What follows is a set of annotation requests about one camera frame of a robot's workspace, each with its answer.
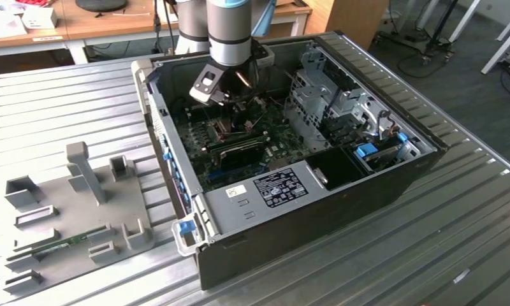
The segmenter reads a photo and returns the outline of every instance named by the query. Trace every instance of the wooden desk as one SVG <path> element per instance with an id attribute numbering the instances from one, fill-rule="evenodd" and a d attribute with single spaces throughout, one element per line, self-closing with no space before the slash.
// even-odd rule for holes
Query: wooden desk
<path id="1" fill-rule="evenodd" d="M 365 50 L 374 38 L 389 0 L 305 0 L 314 10 L 306 34 L 341 30 Z"/>
<path id="2" fill-rule="evenodd" d="M 154 38 L 153 1 L 128 0 L 128 2 L 125 14 L 149 14 L 141 16 L 113 15 L 113 13 L 123 14 L 123 10 L 119 10 L 104 13 L 104 16 L 96 18 L 96 13 L 80 9 L 75 0 L 57 0 L 53 5 L 61 18 L 57 29 L 33 30 L 28 35 L 0 40 L 0 55 L 67 48 L 76 64 L 83 64 L 88 63 L 84 50 L 87 46 Z M 302 35 L 310 12 L 309 7 L 300 8 L 293 4 L 278 6 L 268 37 Z M 177 22 L 172 23 L 172 28 L 173 34 L 178 35 Z M 161 37 L 170 35 L 165 16 L 161 16 L 160 35 Z M 32 38 L 49 36 L 61 36 L 63 39 L 47 43 L 32 41 Z"/>
<path id="3" fill-rule="evenodd" d="M 28 34 L 0 38 L 0 55 L 36 52 L 65 47 L 68 40 L 65 11 L 60 1 L 52 7 L 57 14 L 57 27 L 55 29 L 27 29 Z"/>
<path id="4" fill-rule="evenodd" d="M 88 62 L 84 48 L 103 43 L 132 41 L 154 38 L 152 0 L 129 0 L 125 14 L 149 13 L 145 16 L 113 16 L 105 13 L 95 18 L 95 13 L 87 12 L 76 6 L 75 0 L 64 2 L 69 41 L 67 46 L 76 64 Z M 285 4 L 276 8 L 273 27 L 268 37 L 298 36 L 304 34 L 308 15 L 312 9 Z M 161 37 L 170 35 L 165 16 L 161 18 Z M 172 23 L 173 35 L 180 34 L 177 22 Z"/>
<path id="5" fill-rule="evenodd" d="M 76 0 L 59 1 L 63 2 L 65 10 L 68 36 L 71 40 L 153 32 L 153 0 L 128 0 L 125 15 L 123 15 L 123 10 L 119 10 L 103 13 L 104 16 L 99 18 L 95 18 L 96 13 L 77 7 Z M 160 16 L 160 19 L 161 30 L 168 31 L 165 16 Z M 177 22 L 172 23 L 172 28 L 177 29 Z"/>

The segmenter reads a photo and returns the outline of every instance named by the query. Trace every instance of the metal table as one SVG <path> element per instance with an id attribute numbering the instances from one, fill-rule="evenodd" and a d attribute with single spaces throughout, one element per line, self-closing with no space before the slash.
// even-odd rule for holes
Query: metal table
<path id="1" fill-rule="evenodd" d="M 0 75 L 0 178 L 67 175 L 57 156 L 75 138 L 93 166 L 125 154 L 158 241 L 15 305 L 510 305 L 510 164 L 348 39 L 324 38 L 452 149 L 393 205 L 209 291 L 176 251 L 132 59 Z M 0 201 L 0 253 L 13 227 L 5 208 Z M 0 303 L 9 299 L 0 282 Z"/>

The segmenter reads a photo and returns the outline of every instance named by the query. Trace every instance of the gray floor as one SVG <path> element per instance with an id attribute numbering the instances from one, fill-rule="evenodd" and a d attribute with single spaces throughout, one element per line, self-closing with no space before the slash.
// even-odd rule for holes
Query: gray floor
<path id="1" fill-rule="evenodd" d="M 393 10 L 402 11 L 406 0 L 392 0 Z M 424 1 L 418 1 L 420 11 Z M 445 4 L 440 4 L 429 21 L 428 27 L 438 22 L 445 10 Z M 444 36 L 449 38 L 456 25 L 465 14 L 465 10 L 457 7 Z M 382 41 L 373 45 L 370 53 L 384 64 L 404 77 L 414 88 L 456 118 L 481 139 L 492 146 L 501 155 L 510 160 L 510 94 L 504 90 L 500 83 L 501 68 L 496 67 L 488 75 L 481 74 L 481 68 L 500 48 L 496 38 L 504 26 L 474 15 L 465 32 L 454 44 L 456 56 L 452 61 L 425 79 L 405 76 L 397 69 L 397 62 L 414 51 L 401 45 Z M 442 60 L 432 63 L 432 67 L 441 65 Z M 408 72 L 421 75 L 424 68 L 418 62 L 406 61 Z M 510 88 L 510 79 L 505 76 L 505 82 Z"/>

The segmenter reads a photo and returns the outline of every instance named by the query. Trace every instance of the paper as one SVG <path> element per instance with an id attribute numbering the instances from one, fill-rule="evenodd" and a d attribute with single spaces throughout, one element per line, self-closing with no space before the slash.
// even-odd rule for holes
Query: paper
<path id="1" fill-rule="evenodd" d="M 0 11 L 0 38 L 24 34 L 27 34 L 27 30 L 20 17 Z"/>
<path id="2" fill-rule="evenodd" d="M 25 4 L 19 3 L 15 0 L 0 0 L 0 11 L 12 14 L 23 14 L 25 11 Z"/>

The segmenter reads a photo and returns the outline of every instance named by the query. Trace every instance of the green circuit board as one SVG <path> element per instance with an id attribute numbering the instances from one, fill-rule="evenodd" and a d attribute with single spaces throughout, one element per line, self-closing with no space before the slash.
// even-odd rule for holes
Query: green circuit board
<path id="1" fill-rule="evenodd" d="M 216 106 L 185 108 L 174 123 L 206 192 L 310 154 L 284 117 L 284 105 L 274 100 L 252 99 L 229 111 Z"/>

